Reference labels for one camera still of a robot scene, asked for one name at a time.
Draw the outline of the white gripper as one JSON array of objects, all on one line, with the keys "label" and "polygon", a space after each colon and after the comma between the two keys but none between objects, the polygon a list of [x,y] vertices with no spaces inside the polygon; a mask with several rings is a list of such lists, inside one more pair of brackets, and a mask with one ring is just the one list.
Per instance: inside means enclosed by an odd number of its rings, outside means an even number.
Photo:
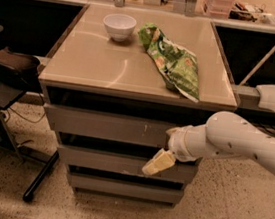
[{"label": "white gripper", "polygon": [[212,155],[213,145],[206,139],[205,129],[205,125],[170,128],[167,131],[169,150],[160,149],[143,166],[143,174],[151,176],[167,170],[175,165],[176,159],[180,162],[190,162]]}]

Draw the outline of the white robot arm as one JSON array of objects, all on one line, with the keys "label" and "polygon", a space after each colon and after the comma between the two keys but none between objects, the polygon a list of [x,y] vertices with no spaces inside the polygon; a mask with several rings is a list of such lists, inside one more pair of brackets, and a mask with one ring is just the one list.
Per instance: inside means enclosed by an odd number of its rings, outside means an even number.
[{"label": "white robot arm", "polygon": [[197,158],[245,157],[275,176],[275,138],[229,111],[219,111],[200,126],[174,127],[167,131],[167,149],[160,149],[142,168],[148,176]]}]

